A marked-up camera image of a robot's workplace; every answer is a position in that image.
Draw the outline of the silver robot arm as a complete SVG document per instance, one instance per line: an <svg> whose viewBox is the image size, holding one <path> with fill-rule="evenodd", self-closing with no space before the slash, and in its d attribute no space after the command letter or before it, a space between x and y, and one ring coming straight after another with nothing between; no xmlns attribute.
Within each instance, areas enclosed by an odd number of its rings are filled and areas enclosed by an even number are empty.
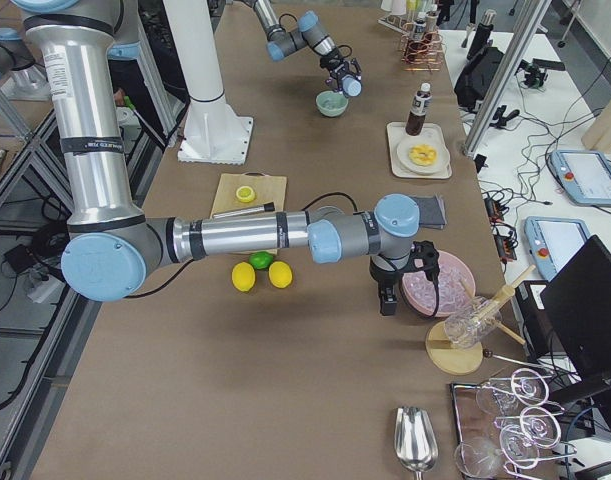
<svg viewBox="0 0 611 480"><path fill-rule="evenodd" d="M270 58L281 61L307 47L319 57L319 65L328 72L325 83L330 90L345 97L357 97L362 92L362 71L356 58L349 59L312 10L296 20L288 31L274 12L269 1L244 1L256 14L266 35Z"/></svg>
<svg viewBox="0 0 611 480"><path fill-rule="evenodd" d="M115 301L138 290L155 270L208 255L308 246L316 263L370 256L380 312L393 315L395 285L423 271L438 303L439 253L413 241L417 203L389 194L374 211L313 215L263 213L185 221L147 219L132 200L124 144L108 67L112 57L139 53L137 1L12 1L30 41L42 52L71 187L70 241L61 257L67 284L94 301ZM317 15L307 11L287 32L269 1L242 1L257 15L273 59L311 49L329 72L334 91L361 92L361 69L339 51ZM186 87L189 111L180 160L242 164L253 127L227 103L207 1L164 1Z"/></svg>

